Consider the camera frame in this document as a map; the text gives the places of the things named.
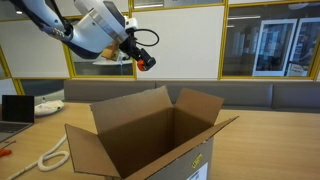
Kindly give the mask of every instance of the robotic arm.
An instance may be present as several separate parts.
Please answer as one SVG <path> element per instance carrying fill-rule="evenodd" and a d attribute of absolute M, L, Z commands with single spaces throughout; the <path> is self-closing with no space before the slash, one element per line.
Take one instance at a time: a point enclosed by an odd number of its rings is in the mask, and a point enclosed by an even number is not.
<path fill-rule="evenodd" d="M 10 2 L 21 9 L 40 30 L 60 40 L 84 59 L 95 59 L 107 46 L 117 43 L 121 51 L 138 62 L 141 71 L 147 71 L 156 64 L 155 59 L 143 48 L 136 46 L 140 44 L 134 37 L 134 32 L 139 30 L 137 20 L 122 16 L 113 2 L 75 0 L 74 5 L 84 15 L 75 25 L 61 16 L 54 0 Z M 158 35 L 151 32 L 159 41 Z"/>

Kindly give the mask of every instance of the white cable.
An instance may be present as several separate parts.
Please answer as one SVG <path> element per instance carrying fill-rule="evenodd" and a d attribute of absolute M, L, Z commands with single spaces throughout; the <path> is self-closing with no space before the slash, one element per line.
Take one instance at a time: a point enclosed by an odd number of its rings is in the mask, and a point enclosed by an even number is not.
<path fill-rule="evenodd" d="M 53 153 L 53 152 L 55 150 L 57 150 L 66 139 L 67 139 L 67 135 L 64 135 L 63 138 L 61 138 L 61 140 L 52 149 L 50 149 L 49 151 L 47 151 L 46 153 L 41 155 L 39 157 L 38 161 L 33 162 L 29 166 L 25 167 L 24 169 L 20 170 L 19 172 L 15 173 L 15 174 L 13 174 L 12 176 L 10 176 L 8 178 L 8 180 L 12 180 L 12 179 L 15 179 L 15 178 L 21 176 L 23 173 L 29 171 L 30 169 L 32 169 L 36 165 L 38 165 L 38 168 L 40 171 L 51 171 L 51 170 L 58 168 L 62 164 L 64 164 L 69 159 L 69 156 L 70 156 L 69 152 L 67 152 L 67 151 L 60 151 L 60 152 L 55 152 L 55 153 Z M 43 165 L 44 161 L 51 159 L 53 157 L 56 157 L 56 156 L 60 156 L 60 155 L 63 155 L 64 157 L 58 163 L 56 163 L 52 166 Z"/>

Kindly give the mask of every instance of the gray sofa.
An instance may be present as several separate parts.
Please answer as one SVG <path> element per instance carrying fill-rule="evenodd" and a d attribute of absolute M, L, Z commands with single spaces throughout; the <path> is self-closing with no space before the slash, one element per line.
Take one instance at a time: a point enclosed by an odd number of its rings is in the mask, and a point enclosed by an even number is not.
<path fill-rule="evenodd" d="M 224 98 L 223 108 L 320 113 L 319 82 L 66 80 L 64 100 L 92 103 L 161 86 L 173 104 L 190 88 Z"/>

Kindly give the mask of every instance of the laptop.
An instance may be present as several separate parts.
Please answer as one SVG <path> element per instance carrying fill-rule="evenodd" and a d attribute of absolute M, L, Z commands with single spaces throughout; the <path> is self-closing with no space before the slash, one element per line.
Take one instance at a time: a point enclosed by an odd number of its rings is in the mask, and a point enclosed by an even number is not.
<path fill-rule="evenodd" d="M 34 96 L 2 95 L 0 142 L 34 124 Z"/>

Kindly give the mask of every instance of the wooden table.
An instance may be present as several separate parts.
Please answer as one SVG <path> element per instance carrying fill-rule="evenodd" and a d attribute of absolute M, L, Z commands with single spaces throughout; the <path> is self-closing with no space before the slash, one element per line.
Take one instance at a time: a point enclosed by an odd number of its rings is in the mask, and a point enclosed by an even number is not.
<path fill-rule="evenodd" d="M 215 136 L 212 179 L 320 179 L 320 114 L 221 110 L 217 122 L 237 115 Z M 65 123 L 96 133 L 88 104 L 65 103 L 60 112 L 37 118 L 33 127 L 10 139 L 17 143 L 8 147 L 13 154 L 0 158 L 0 179 L 51 149 L 65 134 Z M 59 150 L 68 151 L 67 142 Z M 56 170 L 41 172 L 35 167 L 19 179 L 104 178 L 74 173 L 69 159 Z"/>

